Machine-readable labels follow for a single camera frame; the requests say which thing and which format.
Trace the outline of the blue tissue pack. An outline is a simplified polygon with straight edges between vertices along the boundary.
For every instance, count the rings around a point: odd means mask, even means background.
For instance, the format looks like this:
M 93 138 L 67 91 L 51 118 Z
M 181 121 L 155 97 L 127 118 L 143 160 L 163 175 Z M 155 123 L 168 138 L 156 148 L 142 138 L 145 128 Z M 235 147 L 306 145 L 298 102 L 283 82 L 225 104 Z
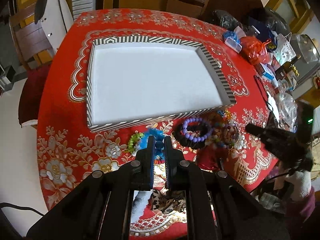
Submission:
M 242 50 L 242 46 L 235 32 L 225 31 L 222 35 L 222 38 L 225 45 L 233 49 L 236 53 L 240 53 L 240 51 Z

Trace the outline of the blue medicine box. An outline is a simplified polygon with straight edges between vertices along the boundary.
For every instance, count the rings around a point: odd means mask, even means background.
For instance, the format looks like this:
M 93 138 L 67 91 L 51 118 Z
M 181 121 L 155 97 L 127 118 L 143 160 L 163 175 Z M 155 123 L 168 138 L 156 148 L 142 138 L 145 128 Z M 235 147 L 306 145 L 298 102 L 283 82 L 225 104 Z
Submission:
M 278 88 L 279 86 L 278 81 L 276 80 L 276 77 L 273 74 L 273 72 L 270 70 L 270 68 L 268 68 L 268 66 L 265 64 L 261 64 L 261 67 L 263 69 L 262 76 L 268 79 L 268 81 L 270 81 L 270 83 L 274 88 Z

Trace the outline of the leopard print bow scrunchie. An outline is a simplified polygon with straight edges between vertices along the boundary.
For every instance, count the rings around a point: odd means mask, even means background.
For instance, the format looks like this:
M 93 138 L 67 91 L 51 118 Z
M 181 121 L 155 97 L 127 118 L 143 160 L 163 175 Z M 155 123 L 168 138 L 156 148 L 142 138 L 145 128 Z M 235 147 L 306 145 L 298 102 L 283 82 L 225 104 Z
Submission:
M 174 211 L 184 212 L 186 209 L 184 191 L 166 191 L 162 193 L 153 189 L 151 195 L 151 209 L 153 211 L 161 211 L 165 215 L 169 215 Z

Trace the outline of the wooden chair with coat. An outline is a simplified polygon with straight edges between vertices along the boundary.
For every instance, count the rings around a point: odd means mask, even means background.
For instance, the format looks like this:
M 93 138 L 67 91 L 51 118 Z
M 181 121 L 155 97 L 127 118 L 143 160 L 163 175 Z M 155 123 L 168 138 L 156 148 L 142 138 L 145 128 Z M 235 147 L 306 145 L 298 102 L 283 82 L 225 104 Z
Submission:
M 28 62 L 38 53 L 52 49 L 40 22 L 29 24 L 25 20 L 35 14 L 33 3 L 9 17 L 9 27 L 18 59 L 26 71 L 31 71 Z

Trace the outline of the red floral tablecloth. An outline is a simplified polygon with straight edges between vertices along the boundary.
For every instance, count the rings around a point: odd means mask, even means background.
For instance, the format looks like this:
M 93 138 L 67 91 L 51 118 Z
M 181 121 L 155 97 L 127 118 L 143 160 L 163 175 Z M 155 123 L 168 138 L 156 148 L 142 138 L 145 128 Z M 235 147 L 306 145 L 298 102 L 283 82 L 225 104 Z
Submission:
M 247 134 L 247 123 L 265 126 L 269 111 L 254 79 L 255 68 L 222 41 L 223 29 L 195 18 L 142 9 L 108 9 L 82 14 L 53 59 L 42 94 L 37 126 L 37 163 L 44 201 L 49 209 L 92 171 L 110 172 L 131 161 L 127 150 L 133 133 L 155 128 L 172 135 L 177 121 L 92 132 L 86 120 L 86 78 L 93 40 L 123 35 L 181 38 L 205 45 L 236 98 L 226 113 L 239 128 L 229 150 L 226 171 L 247 191 L 269 174 L 276 158 L 260 140 Z

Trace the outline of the red plastic bag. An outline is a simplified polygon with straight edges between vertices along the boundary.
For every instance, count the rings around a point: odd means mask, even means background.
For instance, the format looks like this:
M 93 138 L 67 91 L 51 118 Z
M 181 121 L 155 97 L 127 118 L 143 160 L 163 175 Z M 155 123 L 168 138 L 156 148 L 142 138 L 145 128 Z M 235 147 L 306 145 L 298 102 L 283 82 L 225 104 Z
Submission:
M 254 36 L 240 38 L 241 52 L 246 56 L 251 65 L 267 64 L 270 62 L 271 58 L 266 48 L 269 43 L 271 43 L 271 39 L 261 42 Z

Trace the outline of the dark blue cap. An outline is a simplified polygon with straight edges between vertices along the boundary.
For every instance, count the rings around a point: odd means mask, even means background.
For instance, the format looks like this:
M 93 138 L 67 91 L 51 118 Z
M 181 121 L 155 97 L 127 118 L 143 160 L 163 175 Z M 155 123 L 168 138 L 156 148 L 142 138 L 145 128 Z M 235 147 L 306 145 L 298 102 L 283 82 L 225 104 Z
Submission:
M 257 35 L 257 39 L 259 39 L 261 42 L 267 42 L 268 40 L 271 40 L 270 43 L 266 45 L 266 48 L 269 52 L 273 52 L 277 48 L 277 38 L 272 33 L 272 31 L 262 22 L 259 22 L 251 17 L 248 18 L 249 26 L 255 27 L 259 31 L 259 34 Z

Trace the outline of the red velvet bow clip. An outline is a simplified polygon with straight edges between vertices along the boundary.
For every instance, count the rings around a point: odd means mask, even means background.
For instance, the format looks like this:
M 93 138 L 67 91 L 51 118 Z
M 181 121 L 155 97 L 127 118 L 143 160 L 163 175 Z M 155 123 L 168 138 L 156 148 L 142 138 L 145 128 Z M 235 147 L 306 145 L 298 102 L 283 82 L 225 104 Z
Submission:
M 224 162 L 228 157 L 228 148 L 205 146 L 196 155 L 196 164 L 206 171 L 224 170 Z

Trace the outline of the dark red seat cushion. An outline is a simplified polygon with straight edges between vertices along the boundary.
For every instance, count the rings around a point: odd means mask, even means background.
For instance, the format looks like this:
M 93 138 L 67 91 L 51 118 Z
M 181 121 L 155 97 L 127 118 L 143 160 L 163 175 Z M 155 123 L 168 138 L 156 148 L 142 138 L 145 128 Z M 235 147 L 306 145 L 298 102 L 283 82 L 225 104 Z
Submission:
M 18 106 L 18 121 L 22 127 L 35 126 L 38 121 L 40 102 L 51 63 L 27 71 Z

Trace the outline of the white fluffy scrunchie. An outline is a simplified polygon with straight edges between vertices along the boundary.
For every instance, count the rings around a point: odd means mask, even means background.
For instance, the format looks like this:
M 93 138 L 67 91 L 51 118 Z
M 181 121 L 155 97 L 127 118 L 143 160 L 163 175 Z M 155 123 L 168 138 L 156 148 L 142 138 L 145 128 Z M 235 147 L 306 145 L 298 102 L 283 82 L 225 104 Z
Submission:
M 152 195 L 152 190 L 134 191 L 132 210 L 131 210 L 131 223 L 138 221 L 139 218 L 144 214 L 144 210 L 149 203 L 149 199 L 151 195 Z

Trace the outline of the striped white jewelry tray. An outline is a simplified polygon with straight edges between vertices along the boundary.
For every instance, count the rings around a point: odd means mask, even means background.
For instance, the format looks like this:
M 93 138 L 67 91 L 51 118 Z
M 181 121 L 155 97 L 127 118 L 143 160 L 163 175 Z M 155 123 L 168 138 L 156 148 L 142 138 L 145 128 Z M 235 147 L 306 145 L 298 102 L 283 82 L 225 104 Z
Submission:
M 235 103 L 201 43 L 133 35 L 93 42 L 87 68 L 87 125 L 93 132 L 201 115 Z

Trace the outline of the wooden chair behind table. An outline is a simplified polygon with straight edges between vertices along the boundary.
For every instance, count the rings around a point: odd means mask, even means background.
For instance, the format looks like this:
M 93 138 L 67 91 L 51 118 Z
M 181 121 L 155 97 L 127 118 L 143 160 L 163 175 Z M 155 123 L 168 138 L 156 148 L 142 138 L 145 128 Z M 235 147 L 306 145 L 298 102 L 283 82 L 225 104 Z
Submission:
M 209 0 L 167 0 L 166 12 L 199 18 L 207 8 Z

